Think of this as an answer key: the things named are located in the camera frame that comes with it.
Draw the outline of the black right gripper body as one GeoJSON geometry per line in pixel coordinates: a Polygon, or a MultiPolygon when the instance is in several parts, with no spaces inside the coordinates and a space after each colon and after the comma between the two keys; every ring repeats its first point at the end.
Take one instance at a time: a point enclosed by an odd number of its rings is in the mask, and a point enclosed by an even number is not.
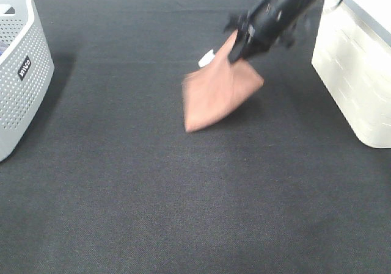
{"type": "Polygon", "coordinates": [[[231,14],[225,31],[247,32],[247,48],[242,57],[268,52],[275,44],[290,48],[298,18],[298,0],[261,0],[253,9],[231,14]]]}

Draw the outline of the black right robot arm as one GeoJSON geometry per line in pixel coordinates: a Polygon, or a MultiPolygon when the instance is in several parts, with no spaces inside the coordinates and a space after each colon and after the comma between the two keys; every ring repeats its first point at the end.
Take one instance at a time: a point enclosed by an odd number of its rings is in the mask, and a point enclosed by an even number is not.
{"type": "Polygon", "coordinates": [[[228,61],[233,64],[266,53],[276,44],[292,47],[298,20],[317,1],[260,0],[248,12],[232,15],[225,28],[237,30],[237,36],[228,61]]]}

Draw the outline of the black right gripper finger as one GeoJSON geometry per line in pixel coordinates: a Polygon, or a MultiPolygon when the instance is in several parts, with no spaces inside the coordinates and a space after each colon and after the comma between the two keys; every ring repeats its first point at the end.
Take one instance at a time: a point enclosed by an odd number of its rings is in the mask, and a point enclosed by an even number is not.
{"type": "Polygon", "coordinates": [[[236,63],[240,58],[242,58],[243,53],[247,48],[247,32],[237,32],[235,42],[232,46],[232,49],[228,55],[228,61],[230,63],[236,63]]]}

